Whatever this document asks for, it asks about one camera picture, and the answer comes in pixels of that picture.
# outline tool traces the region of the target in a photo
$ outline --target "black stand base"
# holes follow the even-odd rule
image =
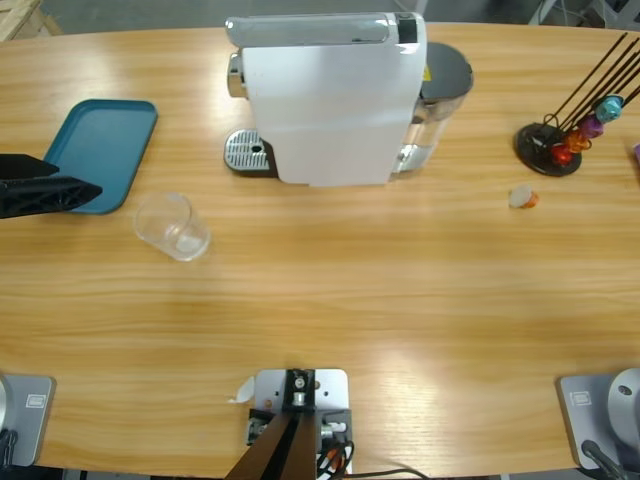
[[[552,125],[532,123],[521,128],[513,141],[513,148],[522,163],[543,175],[564,177],[575,172],[582,164],[582,154],[574,153],[568,165],[556,165],[545,145],[561,143],[564,133]]]

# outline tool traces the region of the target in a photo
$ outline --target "orange capsule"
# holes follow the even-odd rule
[[[574,130],[566,136],[564,144],[569,147],[571,153],[580,153],[589,148],[589,139],[580,133],[579,130]]]

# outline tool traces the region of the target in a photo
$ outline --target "coffee machine lid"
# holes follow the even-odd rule
[[[429,42],[427,68],[420,96],[428,103],[453,100],[473,86],[473,70],[464,55],[444,43]]]

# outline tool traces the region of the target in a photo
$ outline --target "teal tray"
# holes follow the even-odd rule
[[[102,193],[73,212],[104,214],[127,198],[158,112],[139,100],[85,100],[71,109],[44,161],[56,175],[102,187]]]

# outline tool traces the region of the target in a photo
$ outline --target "clear plastic cup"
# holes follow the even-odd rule
[[[202,255],[211,233],[189,200],[180,193],[155,193],[147,197],[133,221],[136,235],[181,262]]]

